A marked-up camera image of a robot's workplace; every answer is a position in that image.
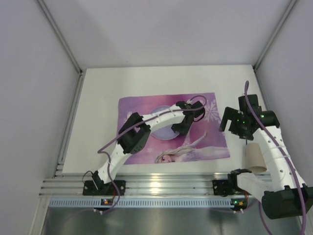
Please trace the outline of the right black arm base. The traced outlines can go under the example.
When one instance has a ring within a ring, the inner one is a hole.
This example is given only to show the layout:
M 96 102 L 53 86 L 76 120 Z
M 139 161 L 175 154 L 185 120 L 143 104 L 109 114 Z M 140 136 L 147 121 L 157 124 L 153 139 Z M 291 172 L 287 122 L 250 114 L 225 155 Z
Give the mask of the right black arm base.
M 215 196 L 227 197 L 234 195 L 244 195 L 247 192 L 248 196 L 256 198 L 251 194 L 248 189 L 248 183 L 245 181 L 239 181 L 237 183 L 230 182 L 228 180 L 213 180 L 212 188 Z

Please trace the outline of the fork with teal handle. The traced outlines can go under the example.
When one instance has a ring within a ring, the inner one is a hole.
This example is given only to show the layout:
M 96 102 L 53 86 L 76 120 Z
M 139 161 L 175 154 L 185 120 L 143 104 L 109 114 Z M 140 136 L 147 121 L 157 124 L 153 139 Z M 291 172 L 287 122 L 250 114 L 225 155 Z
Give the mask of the fork with teal handle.
M 126 122 L 130 118 L 131 115 L 132 115 L 131 111 L 127 112 L 127 115 L 126 115 L 126 118 L 124 119 L 124 122 Z

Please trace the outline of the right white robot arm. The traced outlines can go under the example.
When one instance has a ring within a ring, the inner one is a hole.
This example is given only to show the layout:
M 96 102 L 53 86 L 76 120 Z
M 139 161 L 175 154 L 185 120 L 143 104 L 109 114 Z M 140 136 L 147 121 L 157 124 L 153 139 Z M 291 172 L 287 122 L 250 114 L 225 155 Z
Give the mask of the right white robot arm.
M 313 205 L 313 188 L 309 187 L 288 154 L 280 122 L 274 111 L 264 111 L 255 94 L 238 98 L 239 109 L 226 107 L 219 127 L 260 147 L 271 183 L 260 180 L 249 169 L 236 169 L 228 174 L 234 191 L 246 191 L 262 205 L 270 219 L 305 215 Z

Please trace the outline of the lilac plastic plate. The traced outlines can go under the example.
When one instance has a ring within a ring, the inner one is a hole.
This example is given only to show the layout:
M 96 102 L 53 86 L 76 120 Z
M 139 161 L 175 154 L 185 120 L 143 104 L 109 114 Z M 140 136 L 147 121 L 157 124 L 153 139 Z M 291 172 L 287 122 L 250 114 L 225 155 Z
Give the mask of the lilac plastic plate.
M 168 106 L 168 105 L 157 106 L 153 110 L 151 110 L 150 113 L 153 114 L 153 113 L 161 112 L 161 111 L 164 111 L 165 109 L 168 109 L 168 108 L 170 108 L 170 106 Z M 161 129 L 158 129 L 158 130 L 152 132 L 151 134 L 154 138 L 156 138 L 158 140 L 162 140 L 162 141 L 169 141 L 169 140 L 172 140 L 172 139 L 179 136 L 178 132 L 174 132 L 171 129 L 171 125 L 163 127 Z

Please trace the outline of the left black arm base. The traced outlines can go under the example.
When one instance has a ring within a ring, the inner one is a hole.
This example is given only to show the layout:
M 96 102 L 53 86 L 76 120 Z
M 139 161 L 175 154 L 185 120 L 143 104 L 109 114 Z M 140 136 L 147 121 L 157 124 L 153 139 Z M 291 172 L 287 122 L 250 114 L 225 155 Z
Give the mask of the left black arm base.
M 114 180 L 114 183 L 119 189 L 120 195 L 125 194 L 126 181 L 124 180 Z M 99 189 L 96 188 L 92 180 L 84 182 L 83 188 L 84 196 L 117 196 L 118 192 L 115 186 L 112 183 L 104 184 Z

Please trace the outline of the beige paper cup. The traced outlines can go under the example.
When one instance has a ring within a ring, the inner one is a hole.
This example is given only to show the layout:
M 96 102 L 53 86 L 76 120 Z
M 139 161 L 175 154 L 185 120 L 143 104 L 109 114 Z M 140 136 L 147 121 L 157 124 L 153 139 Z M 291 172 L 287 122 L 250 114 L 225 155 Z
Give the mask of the beige paper cup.
M 266 172 L 267 166 L 259 144 L 251 142 L 246 145 L 246 169 L 252 173 Z

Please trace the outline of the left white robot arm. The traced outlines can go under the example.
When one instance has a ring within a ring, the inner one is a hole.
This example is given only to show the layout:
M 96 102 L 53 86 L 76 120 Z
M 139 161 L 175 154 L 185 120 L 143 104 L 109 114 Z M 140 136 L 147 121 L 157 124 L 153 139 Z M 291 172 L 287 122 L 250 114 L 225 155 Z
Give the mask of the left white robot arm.
M 200 101 L 193 104 L 179 101 L 160 112 L 148 115 L 132 113 L 117 136 L 97 151 L 107 155 L 108 160 L 92 175 L 96 190 L 103 190 L 107 184 L 113 183 L 125 161 L 145 147 L 152 132 L 170 126 L 173 132 L 187 135 L 195 119 L 204 116 L 204 107 Z

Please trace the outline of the purple printed cloth placemat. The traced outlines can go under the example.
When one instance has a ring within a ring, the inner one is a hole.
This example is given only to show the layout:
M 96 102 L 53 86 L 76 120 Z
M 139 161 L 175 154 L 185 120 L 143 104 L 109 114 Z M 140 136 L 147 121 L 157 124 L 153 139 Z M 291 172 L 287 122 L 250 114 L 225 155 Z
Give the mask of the purple printed cloth placemat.
M 205 104 L 205 114 L 197 118 L 187 135 L 180 135 L 169 141 L 154 138 L 152 134 L 139 153 L 126 160 L 127 165 L 134 164 L 162 164 L 178 162 L 207 161 L 228 158 L 230 156 L 225 136 L 219 131 L 221 118 L 219 115 L 214 93 L 203 93 L 199 98 L 197 94 L 173 94 L 124 97 L 118 103 L 117 128 L 121 129 L 127 112 L 137 112 L 140 115 L 150 114 L 157 106 L 172 106 L 179 101 Z

